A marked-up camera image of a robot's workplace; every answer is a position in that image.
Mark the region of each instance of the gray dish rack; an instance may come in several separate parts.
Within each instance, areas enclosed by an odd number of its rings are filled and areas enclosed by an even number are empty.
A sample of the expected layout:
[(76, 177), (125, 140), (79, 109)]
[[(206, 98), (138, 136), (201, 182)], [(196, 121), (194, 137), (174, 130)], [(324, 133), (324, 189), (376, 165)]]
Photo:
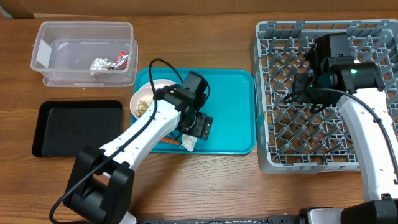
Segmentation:
[(263, 21), (250, 44), (256, 86), (260, 169), (267, 174), (315, 174), (359, 170), (355, 148), (334, 107), (310, 113), (310, 104), (283, 104), (295, 75), (308, 66), (303, 55), (314, 40), (346, 32), (351, 54), (380, 66), (389, 114), (398, 130), (398, 21)]

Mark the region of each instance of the label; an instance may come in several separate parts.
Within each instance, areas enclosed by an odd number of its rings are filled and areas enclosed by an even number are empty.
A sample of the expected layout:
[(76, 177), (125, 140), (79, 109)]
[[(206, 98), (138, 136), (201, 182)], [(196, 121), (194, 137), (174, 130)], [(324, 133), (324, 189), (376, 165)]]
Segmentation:
[(49, 68), (51, 51), (51, 47), (46, 42), (44, 42), (44, 40), (40, 40), (36, 61), (41, 63), (45, 68)]

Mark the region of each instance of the white napkin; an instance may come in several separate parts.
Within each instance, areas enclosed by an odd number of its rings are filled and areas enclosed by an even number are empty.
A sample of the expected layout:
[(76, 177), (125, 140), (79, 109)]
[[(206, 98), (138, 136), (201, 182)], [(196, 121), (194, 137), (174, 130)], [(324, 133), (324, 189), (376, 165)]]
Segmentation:
[(187, 134), (182, 134), (182, 146), (192, 152), (193, 148), (195, 147), (195, 144), (197, 143), (198, 138), (193, 137), (193, 136), (189, 136)]

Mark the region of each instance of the blue tray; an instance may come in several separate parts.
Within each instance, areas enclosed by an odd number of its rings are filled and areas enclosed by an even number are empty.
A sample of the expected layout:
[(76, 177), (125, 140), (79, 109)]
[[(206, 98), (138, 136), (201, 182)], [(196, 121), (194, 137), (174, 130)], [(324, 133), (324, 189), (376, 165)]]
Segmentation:
[[(211, 93), (201, 112), (214, 118), (207, 141), (198, 139), (193, 152), (182, 146), (158, 143), (152, 152), (184, 154), (234, 154), (251, 152), (256, 144), (254, 82), (250, 73), (232, 69), (177, 68), (182, 78), (189, 71), (197, 72), (208, 81)], [(154, 80), (166, 78), (179, 84), (181, 81), (169, 68), (152, 68)], [(149, 82), (148, 68), (136, 77), (134, 92)], [(131, 116), (131, 124), (136, 122)]]

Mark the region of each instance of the carrot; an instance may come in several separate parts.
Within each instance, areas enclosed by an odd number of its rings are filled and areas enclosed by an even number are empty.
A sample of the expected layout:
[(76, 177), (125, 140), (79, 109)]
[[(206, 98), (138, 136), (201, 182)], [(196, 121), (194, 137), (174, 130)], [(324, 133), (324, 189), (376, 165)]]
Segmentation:
[(160, 140), (160, 142), (174, 144), (174, 145), (178, 145), (178, 146), (181, 145), (181, 143), (179, 141), (177, 141), (175, 139), (167, 138), (167, 137), (162, 138)]

